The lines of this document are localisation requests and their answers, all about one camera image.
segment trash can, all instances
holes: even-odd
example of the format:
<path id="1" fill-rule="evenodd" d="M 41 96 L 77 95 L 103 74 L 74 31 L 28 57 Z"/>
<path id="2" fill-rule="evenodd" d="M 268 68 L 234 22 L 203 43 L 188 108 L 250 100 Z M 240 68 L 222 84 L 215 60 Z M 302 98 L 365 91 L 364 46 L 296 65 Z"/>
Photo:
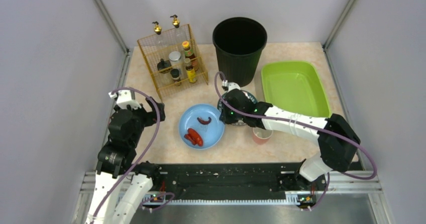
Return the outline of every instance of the trash can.
<path id="1" fill-rule="evenodd" d="M 255 20 L 235 17 L 224 20 L 213 30 L 219 71 L 240 87 L 249 84 L 266 45 L 265 28 Z"/>

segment pink cup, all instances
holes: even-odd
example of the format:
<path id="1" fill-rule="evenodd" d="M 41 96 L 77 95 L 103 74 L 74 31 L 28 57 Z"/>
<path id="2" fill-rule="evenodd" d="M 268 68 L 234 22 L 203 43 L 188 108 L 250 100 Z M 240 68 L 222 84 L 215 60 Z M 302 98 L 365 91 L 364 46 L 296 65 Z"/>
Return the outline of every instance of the pink cup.
<path id="1" fill-rule="evenodd" d="M 253 141 L 258 145 L 263 145 L 271 138 L 272 130 L 264 130 L 261 128 L 253 128 Z"/>

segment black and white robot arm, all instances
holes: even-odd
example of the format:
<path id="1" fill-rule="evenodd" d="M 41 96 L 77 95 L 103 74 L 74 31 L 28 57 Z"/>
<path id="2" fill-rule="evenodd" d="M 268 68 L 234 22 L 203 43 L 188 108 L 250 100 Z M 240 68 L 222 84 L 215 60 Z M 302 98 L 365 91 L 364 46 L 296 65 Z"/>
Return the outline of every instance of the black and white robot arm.
<path id="1" fill-rule="evenodd" d="M 135 100 L 133 91 L 121 90 L 110 93 L 110 97 L 116 101 L 117 105 L 108 125 L 110 132 L 108 141 L 97 156 L 95 189 L 86 224 L 129 224 L 142 199 L 160 175 L 159 167 L 154 164 L 136 165 L 133 169 L 135 175 L 130 188 L 117 204 L 123 183 L 118 183 L 118 180 L 132 165 L 144 127 L 157 123 L 157 115 L 153 103 L 147 101 L 152 111 L 146 112 Z M 155 101 L 154 103 L 160 110 L 160 121 L 164 121 L 164 104 Z M 116 188 L 103 203 L 96 217 L 93 217 L 102 199 L 114 185 L 117 185 Z"/>
<path id="2" fill-rule="evenodd" d="M 359 144 L 359 138 L 341 115 L 332 114 L 329 118 L 304 116 L 285 111 L 270 103 L 252 103 L 236 83 L 223 81 L 222 88 L 228 91 L 225 100 L 239 111 L 256 116 L 289 120 L 252 118 L 239 115 L 228 107 L 224 107 L 220 119 L 225 124 L 243 121 L 251 127 L 282 131 L 318 143 L 320 152 L 306 159 L 298 170 L 298 174 L 307 181 L 312 182 L 331 170 L 345 172 L 349 169 L 357 151 L 356 147 L 335 136 L 297 124 L 306 123 L 319 129 L 329 130 Z"/>

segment gray floor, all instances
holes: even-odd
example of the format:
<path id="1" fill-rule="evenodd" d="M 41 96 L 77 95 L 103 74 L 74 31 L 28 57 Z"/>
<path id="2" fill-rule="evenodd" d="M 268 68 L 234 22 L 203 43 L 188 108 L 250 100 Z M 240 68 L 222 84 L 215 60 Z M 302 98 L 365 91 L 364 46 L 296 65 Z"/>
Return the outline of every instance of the gray floor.
<path id="1" fill-rule="evenodd" d="M 289 208 L 282 205 L 170 205 L 152 214 L 146 210 L 138 210 L 131 224 L 376 223 L 367 195 L 329 194 L 321 206 L 312 212 L 294 211 Z"/>

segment wire mesh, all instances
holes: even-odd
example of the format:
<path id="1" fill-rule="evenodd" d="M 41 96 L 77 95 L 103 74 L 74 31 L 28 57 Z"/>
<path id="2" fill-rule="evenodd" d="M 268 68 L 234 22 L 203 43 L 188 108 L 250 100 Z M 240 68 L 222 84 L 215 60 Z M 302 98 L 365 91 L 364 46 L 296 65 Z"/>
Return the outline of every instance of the wire mesh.
<path id="1" fill-rule="evenodd" d="M 184 30 L 186 39 L 188 39 L 188 41 L 190 42 L 191 48 L 193 49 L 194 55 L 196 56 L 194 59 L 191 60 L 193 63 L 198 63 L 198 70 L 195 72 L 195 77 L 197 78 L 196 83 L 189 82 L 183 61 L 180 64 L 161 69 L 160 71 L 157 68 L 157 64 L 161 61 L 161 59 L 164 59 L 165 61 L 169 60 L 168 55 L 173 51 L 181 52 L 182 58 L 184 58 L 183 47 L 181 45 L 182 43 L 168 44 L 165 47 L 158 47 L 156 43 L 156 34 L 138 40 L 138 45 L 142 52 L 142 56 L 145 60 L 148 70 L 151 74 L 152 81 L 154 82 L 158 96 L 161 100 L 179 91 L 188 89 L 198 84 L 202 84 L 203 82 L 208 84 L 208 71 L 204 65 L 201 53 L 193 37 L 191 27 L 189 24 L 182 25 L 180 27 Z M 161 35 L 164 38 L 165 42 L 176 43 L 174 29 L 163 31 Z M 172 76 L 170 74 L 170 71 L 173 68 L 179 68 L 182 73 L 179 82 L 173 82 Z"/>

